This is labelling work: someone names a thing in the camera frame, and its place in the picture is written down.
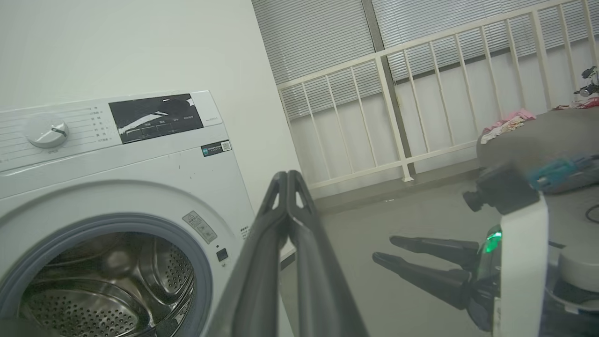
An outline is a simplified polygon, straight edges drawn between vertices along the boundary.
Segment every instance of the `green led light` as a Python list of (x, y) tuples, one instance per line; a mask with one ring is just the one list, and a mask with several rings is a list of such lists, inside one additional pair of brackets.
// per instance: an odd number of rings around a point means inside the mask
[(499, 245), (499, 241), (501, 241), (501, 232), (498, 231), (492, 235), (490, 235), (489, 237), (487, 237), (487, 241), (485, 243), (485, 252), (492, 252), (494, 251), (497, 246)]
[(497, 233), (493, 233), (493, 234), (491, 234), (489, 237), (487, 237), (487, 240), (491, 240), (491, 239), (493, 239), (494, 237), (501, 237), (501, 232), (500, 232), (500, 231), (498, 231)]

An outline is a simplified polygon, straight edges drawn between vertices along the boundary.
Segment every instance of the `button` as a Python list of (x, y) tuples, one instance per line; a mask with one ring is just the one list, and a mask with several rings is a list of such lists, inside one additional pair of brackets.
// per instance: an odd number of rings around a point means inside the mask
[(158, 128), (158, 132), (160, 132), (160, 133), (170, 132), (173, 130), (173, 126), (170, 123), (160, 124), (157, 126), (157, 128)]
[(127, 138), (129, 139), (137, 139), (141, 137), (141, 130), (135, 129), (127, 131)]
[(191, 123), (187, 123), (186, 121), (180, 121), (180, 122), (174, 122), (174, 123), (172, 123), (173, 130), (176, 130), (178, 132), (187, 131), (189, 129), (190, 124)]
[(229, 257), (229, 254), (226, 253), (226, 248), (221, 249), (216, 252), (216, 257), (219, 258), (219, 262)]
[(148, 127), (148, 128), (142, 128), (141, 132), (143, 134), (153, 134), (156, 132), (156, 127)]

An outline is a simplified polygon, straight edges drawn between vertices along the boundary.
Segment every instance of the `control panel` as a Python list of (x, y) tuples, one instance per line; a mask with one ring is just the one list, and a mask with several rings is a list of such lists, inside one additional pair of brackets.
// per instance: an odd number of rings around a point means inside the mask
[(208, 91), (0, 113), (0, 172), (221, 123)]
[(0, 171), (118, 144), (108, 105), (0, 114)]

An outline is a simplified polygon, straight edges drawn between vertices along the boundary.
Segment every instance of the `white railing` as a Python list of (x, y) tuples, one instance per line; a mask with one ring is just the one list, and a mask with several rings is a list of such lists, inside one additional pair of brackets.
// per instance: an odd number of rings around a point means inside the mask
[[(522, 79), (522, 74), (520, 72), (520, 66), (519, 66), (519, 59), (518, 56), (515, 52), (516, 50), (516, 45), (514, 42), (514, 37), (513, 37), (513, 32), (512, 32), (512, 26), (510, 26), (510, 21), (509, 19), (514, 19), (517, 17), (528, 17), (528, 19), (531, 22), (531, 26), (533, 27), (533, 34), (534, 34), (534, 42), (535, 42), (535, 46), (536, 46), (536, 56), (539, 62), (539, 70), (540, 70), (540, 78), (541, 78), (541, 83), (543, 86), (543, 93), (544, 93), (544, 98), (545, 98), (545, 103), (546, 103), (546, 107), (547, 109), (550, 109), (553, 106), (556, 106), (558, 103), (554, 102), (551, 95), (550, 95), (550, 88), (549, 88), (549, 69), (548, 69), (548, 61), (547, 61), (547, 50), (545, 48), (545, 44), (544, 44), (544, 39), (543, 39), (543, 32), (542, 32), (542, 28), (541, 28), (541, 22), (539, 19), (539, 11), (540, 10), (546, 10), (548, 8), (556, 8), (558, 15), (559, 15), (559, 21), (561, 24), (561, 32), (562, 32), (562, 36), (564, 39), (564, 48), (565, 48), (565, 54), (567, 57), (567, 62), (568, 62), (568, 68), (570, 70), (570, 75), (571, 77), (568, 79), (568, 81), (572, 82), (573, 88), (577, 87), (577, 77), (579, 76), (579, 73), (575, 73), (574, 70), (574, 61), (573, 61), (573, 57), (572, 57), (572, 50), (571, 50), (571, 46), (570, 46), (570, 40), (568, 39), (568, 27), (566, 24), (566, 20), (565, 20), (565, 16), (564, 16), (564, 4), (568, 4), (571, 2), (582, 2), (582, 6), (584, 9), (584, 16), (585, 16), (585, 24), (586, 24), (586, 29), (587, 29), (587, 34), (588, 34), (588, 41), (589, 41), (589, 46), (590, 46), (590, 51), (591, 51), (591, 56), (592, 56), (592, 60), (593, 63), (596, 65), (599, 65), (599, 58), (598, 58), (598, 50), (597, 50), (597, 45), (595, 42), (595, 38), (594, 38), (594, 34), (593, 34), (593, 29), (592, 29), (592, 22), (591, 22), (591, 12), (589, 10), (589, 1), (590, 0), (552, 0), (552, 1), (547, 1), (544, 2), (542, 4), (538, 4), (538, 5), (534, 5), (531, 7), (527, 7), (527, 8), (523, 8), (520, 10), (515, 10), (509, 13), (505, 13), (505, 14), (500, 14), (494, 17), (489, 17), (486, 19), (482, 19), (482, 20), (477, 20), (474, 22), (470, 22), (461, 26), (457, 26), (455, 28), (452, 29), (447, 29), (445, 31), (441, 31), (435, 34), (431, 34), (429, 36), (423, 37), (423, 38), (418, 38), (415, 39), (413, 41), (409, 41), (406, 43), (402, 43), (400, 45), (397, 46), (393, 46), (390, 47), (388, 49), (385, 50), (381, 50), (379, 52), (376, 53), (372, 53), (363, 57), (360, 57), (358, 59), (354, 59), (351, 61), (347, 61), (347, 62), (343, 62), (341, 64), (335, 65), (333, 67), (329, 67), (327, 69), (324, 70), (320, 70), (311, 74), (308, 74), (306, 76), (302, 76), (300, 78), (297, 78), (295, 80), (291, 80), (289, 82), (285, 82), (282, 83), (280, 85), (277, 86), (277, 89), (279, 90), (279, 95), (281, 97), (281, 101), (283, 103), (283, 108), (285, 109), (285, 112), (287, 114), (287, 108), (285, 107), (285, 102), (283, 100), (283, 94), (282, 92), (285, 89), (294, 87), (294, 86), (301, 86), (302, 90), (303, 90), (303, 94), (305, 96), (305, 101), (307, 103), (307, 107), (308, 107), (308, 112), (310, 114), (310, 118), (312, 121), (312, 124), (314, 126), (314, 130), (316, 133), (316, 140), (318, 142), (319, 145), (319, 149), (320, 149), (320, 154), (317, 155), (321, 155), (323, 160), (324, 160), (324, 165), (326, 168), (326, 173), (327, 173), (327, 180), (323, 180), (323, 181), (319, 181), (319, 182), (313, 182), (309, 184), (310, 188), (318, 188), (318, 187), (322, 187), (322, 186), (327, 186), (330, 184), (334, 184), (334, 183), (338, 183), (344, 180), (348, 180), (348, 179), (353, 179), (356, 177), (360, 177), (360, 176), (365, 176), (368, 174), (372, 174), (375, 172), (379, 172), (379, 171), (383, 171), (383, 170), (387, 170), (387, 169), (392, 169), (394, 167), (401, 167), (402, 171), (403, 171), (403, 180), (404, 181), (410, 181), (413, 180), (413, 178), (410, 176), (410, 172), (408, 170), (408, 164), (411, 163), (415, 163), (417, 161), (422, 161), (428, 158), (432, 158), (432, 157), (436, 157), (439, 155), (443, 155), (443, 154), (448, 154), (450, 152), (454, 152), (454, 151), (458, 151), (461, 149), (466, 149), (466, 148), (470, 148), (476, 145), (476, 141), (470, 141), (470, 142), (466, 142), (466, 143), (461, 143), (461, 144), (456, 144), (455, 143), (455, 132), (451, 126), (451, 123), (449, 122), (449, 116), (447, 114), (447, 104), (446, 104), (446, 97), (444, 94), (444, 90), (443, 90), (443, 84), (441, 83), (441, 72), (439, 70), (439, 66), (437, 65), (437, 57), (435, 55), (435, 50), (433, 47), (433, 42), (442, 38), (451, 38), (453, 37), (453, 40), (455, 41), (455, 45), (458, 51), (458, 55), (459, 55), (459, 62), (461, 65), (461, 70), (462, 70), (462, 74), (464, 76), (464, 82), (465, 82), (465, 87), (466, 87), (466, 92), (467, 92), (467, 99), (468, 99), (468, 103), (470, 106), (470, 113), (471, 113), (471, 117), (472, 117), (472, 123), (474, 125), (474, 129), (480, 133), (482, 131), (480, 125), (477, 123), (477, 118), (475, 115), (475, 109), (474, 109), (474, 101), (473, 101), (473, 93), (471, 90), (471, 85), (468, 81), (468, 73), (467, 73), (467, 69), (466, 69), (466, 63), (464, 60), (464, 57), (462, 55), (462, 48), (461, 48), (461, 42), (460, 39), (458, 37), (459, 33), (462, 32), (466, 32), (466, 31), (470, 31), (472, 29), (479, 29), (480, 30), (480, 36), (482, 38), (482, 43), (483, 43), (483, 47), (484, 47), (484, 54), (486, 56), (486, 61), (488, 63), (488, 70), (490, 73), (490, 78), (491, 78), (491, 85), (494, 91), (494, 95), (495, 95), (495, 104), (497, 105), (497, 111), (499, 112), (498, 114), (498, 118), (501, 118), (502, 116), (506, 115), (506, 111), (502, 111), (501, 108), (501, 104), (500, 104), (500, 94), (498, 91), (498, 87), (497, 87), (497, 80), (496, 80), (496, 74), (494, 73), (494, 68), (492, 66), (492, 58), (491, 58), (491, 51), (489, 49), (489, 44), (487, 42), (487, 37), (485, 34), (485, 27), (488, 25), (491, 25), (493, 23), (498, 23), (498, 22), (504, 22), (505, 26), (506, 26), (506, 32), (507, 32), (507, 36), (508, 36), (508, 40), (509, 40), (509, 46), (510, 46), (510, 50), (511, 50), (511, 54), (512, 54), (512, 61), (513, 61), (513, 68), (515, 70), (516, 73), (516, 78), (517, 78), (517, 82), (518, 82), (518, 92), (519, 92), (519, 96), (521, 98), (521, 102), (522, 104), (525, 104), (525, 100), (524, 100), (524, 85), (523, 85), (523, 79)], [(437, 78), (437, 83), (438, 83), (438, 87), (439, 87), (439, 91), (440, 91), (440, 97), (441, 97), (441, 102), (442, 102), (442, 106), (443, 106), (443, 112), (445, 115), (445, 122), (446, 122), (446, 126), (447, 126), (447, 130), (449, 132), (449, 137), (450, 137), (450, 142), (451, 142), (451, 146), (448, 148), (444, 148), (444, 149), (440, 149), (440, 150), (436, 150), (436, 151), (431, 151), (431, 148), (429, 146), (429, 134), (427, 133), (427, 130), (425, 128), (425, 124), (423, 122), (423, 114), (422, 114), (422, 109), (421, 109), (421, 104), (419, 101), (419, 96), (417, 93), (417, 89), (416, 89), (416, 85), (415, 85), (415, 80), (414, 80), (414, 76), (412, 74), (412, 71), (410, 69), (410, 63), (408, 61), (408, 57), (407, 57), (407, 53), (406, 50), (416, 47), (416, 46), (421, 46), (423, 44), (428, 44), (429, 45), (429, 49), (430, 52), (432, 54), (432, 60), (433, 60), (433, 64), (434, 64), (434, 70), (435, 70), (435, 74), (436, 74), (436, 78)], [(387, 78), (385, 77), (385, 72), (383, 70), (383, 64), (382, 64), (382, 57), (384, 56), (390, 56), (396, 53), (402, 53), (404, 56), (404, 60), (406, 63), (406, 68), (407, 68), (407, 73), (408, 73), (408, 78), (412, 87), (412, 92), (413, 92), (413, 99), (415, 102), (415, 106), (416, 106), (416, 111), (418, 112), (418, 118), (419, 118), (419, 123), (420, 123), (420, 128), (422, 131), (422, 135), (423, 135), (423, 140), (424, 140), (424, 144), (426, 147), (426, 153), (425, 154), (420, 154), (420, 155), (415, 155), (412, 157), (406, 157), (406, 154), (404, 152), (404, 147), (402, 144), (402, 140), (400, 137), (400, 132), (399, 132), (399, 128), (398, 128), (398, 124), (397, 124), (397, 120), (395, 117), (395, 113), (394, 113), (394, 107), (392, 105), (392, 99), (391, 99), (391, 93), (389, 92), (389, 87), (386, 85), (387, 83)], [(373, 148), (373, 142), (371, 139), (371, 134), (370, 131), (368, 130), (368, 125), (367, 125), (367, 118), (366, 118), (366, 114), (367, 112), (364, 111), (364, 106), (362, 105), (362, 99), (360, 97), (359, 94), (359, 90), (358, 90), (358, 82), (356, 81), (356, 76), (354, 74), (354, 68), (357, 65), (361, 65), (364, 64), (366, 62), (375, 62), (376, 64), (376, 68), (378, 70), (378, 77), (379, 80), (381, 82), (381, 87), (382, 87), (382, 94), (384, 97), (384, 101), (385, 101), (385, 106), (386, 106), (386, 110), (389, 116), (389, 122), (391, 123), (391, 127), (393, 130), (393, 138), (395, 141), (395, 147), (397, 148), (397, 158), (398, 160), (392, 162), (392, 163), (386, 163), (386, 164), (380, 164), (377, 162), (377, 158), (374, 154), (374, 148)], [(329, 76), (337, 73), (339, 71), (342, 70), (347, 70), (349, 69), (350, 72), (352, 73), (352, 79), (353, 79), (353, 84), (354, 87), (356, 89), (356, 93), (357, 93), (357, 99), (358, 99), (358, 103), (359, 103), (359, 108), (360, 108), (360, 112), (362, 114), (362, 118), (364, 121), (364, 125), (366, 128), (366, 133), (367, 133), (367, 138), (368, 138), (368, 144), (370, 146), (370, 151), (372, 153), (372, 157), (373, 157), (373, 161), (374, 161), (374, 167), (366, 169), (366, 170), (360, 170), (360, 171), (355, 171), (354, 165), (352, 165), (352, 161), (350, 159), (350, 155), (349, 155), (349, 150), (348, 150), (348, 144), (347, 144), (347, 135), (344, 133), (343, 131), (343, 126), (341, 124), (341, 120), (339, 118), (339, 112), (337, 110), (337, 105), (335, 104), (335, 97), (334, 97), (334, 93), (333, 90), (331, 89), (331, 83), (329, 81)], [(328, 86), (328, 94), (331, 97), (331, 101), (332, 101), (332, 106), (334, 108), (335, 114), (336, 114), (336, 118), (337, 118), (337, 123), (338, 123), (338, 127), (340, 129), (341, 132), (341, 138), (343, 141), (343, 146), (345, 148), (346, 154), (347, 154), (347, 159), (348, 159), (348, 165), (350, 168), (350, 173), (349, 174), (344, 174), (341, 176), (336, 176), (333, 177), (331, 175), (331, 170), (329, 169), (329, 165), (327, 164), (327, 158), (325, 155), (325, 150), (324, 150), (324, 146), (322, 143), (322, 136), (316, 126), (316, 121), (314, 119), (314, 112), (312, 111), (312, 108), (310, 107), (310, 100), (308, 98), (308, 93), (306, 92), (305, 89), (305, 84), (308, 81), (312, 81), (315, 79), (325, 79), (327, 86)], [(289, 120), (288, 117), (288, 123), (289, 123), (289, 128), (291, 129), (291, 121)], [(292, 138), (294, 138), (294, 143), (297, 146), (297, 141), (296, 138), (294, 136), (294, 132), (293, 130), (291, 130), (292, 133)], [(305, 166), (305, 163), (302, 162), (302, 159), (300, 159), (300, 166), (302, 166), (302, 169)]]

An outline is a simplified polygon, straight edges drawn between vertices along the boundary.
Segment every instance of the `stainless steel drum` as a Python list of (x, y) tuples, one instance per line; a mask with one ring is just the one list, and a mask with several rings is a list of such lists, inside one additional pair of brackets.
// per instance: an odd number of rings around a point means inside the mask
[(109, 234), (52, 260), (19, 312), (63, 337), (170, 337), (187, 314), (193, 283), (188, 259), (169, 241)]

